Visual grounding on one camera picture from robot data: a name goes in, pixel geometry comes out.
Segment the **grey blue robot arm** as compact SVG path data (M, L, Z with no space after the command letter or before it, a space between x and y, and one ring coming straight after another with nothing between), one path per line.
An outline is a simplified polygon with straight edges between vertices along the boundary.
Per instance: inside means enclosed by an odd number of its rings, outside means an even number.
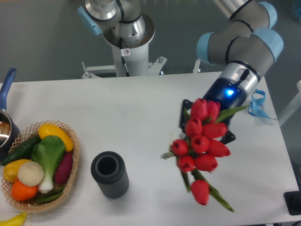
M221 32L203 34L197 43L198 59L225 69L204 98L221 105L221 121L230 124L231 110L241 106L276 62L283 50L281 36L272 28L275 8L254 0L217 0L230 25ZM138 0L87 0L78 8L84 26L102 34L111 45L118 77L159 73L158 63L149 63L149 43L155 33L151 18L141 11Z

